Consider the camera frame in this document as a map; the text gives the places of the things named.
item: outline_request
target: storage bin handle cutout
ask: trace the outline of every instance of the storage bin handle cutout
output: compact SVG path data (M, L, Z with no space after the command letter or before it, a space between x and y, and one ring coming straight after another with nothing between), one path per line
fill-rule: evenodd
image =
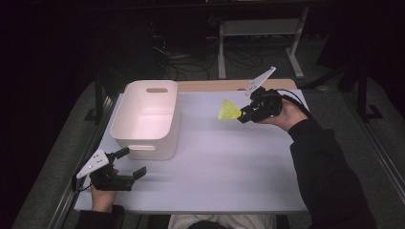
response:
M150 94L160 94L160 93L168 93L169 91L165 88L148 88L146 92Z

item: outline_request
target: human hand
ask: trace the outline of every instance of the human hand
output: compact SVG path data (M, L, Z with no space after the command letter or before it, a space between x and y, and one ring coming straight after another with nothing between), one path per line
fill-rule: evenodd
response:
M111 213L118 191L101 191L97 190L96 187L92 185L91 193L93 202L92 210Z
M282 99L283 109L279 115L268 117L259 123L272 124L288 132L288 130L298 122L308 119L308 117L293 103Z

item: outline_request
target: person's arm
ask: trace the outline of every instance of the person's arm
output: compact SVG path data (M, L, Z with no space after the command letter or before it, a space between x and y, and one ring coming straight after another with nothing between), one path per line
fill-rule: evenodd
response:
M323 130L292 103L262 123L287 131L300 193L309 209L310 228L376 228L357 175L348 166L333 130Z
M113 205L117 191L98 191L92 189L92 211L80 211L80 216L75 229L113 229L120 228L125 216L121 206Z

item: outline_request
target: white storage bin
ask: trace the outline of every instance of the white storage bin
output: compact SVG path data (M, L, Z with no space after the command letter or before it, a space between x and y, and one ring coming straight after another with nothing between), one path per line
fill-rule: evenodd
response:
M131 159L166 160L175 154L181 118L177 88L171 80L127 85L111 136L130 149Z

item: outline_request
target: black sleeve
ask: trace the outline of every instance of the black sleeve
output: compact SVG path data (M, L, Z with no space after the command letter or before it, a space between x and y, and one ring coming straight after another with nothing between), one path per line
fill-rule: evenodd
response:
M114 205L112 213L80 211L75 229L118 229L122 227L125 209Z
M298 185L312 220L310 228L376 228L357 175L349 168L333 130L314 119L288 133Z

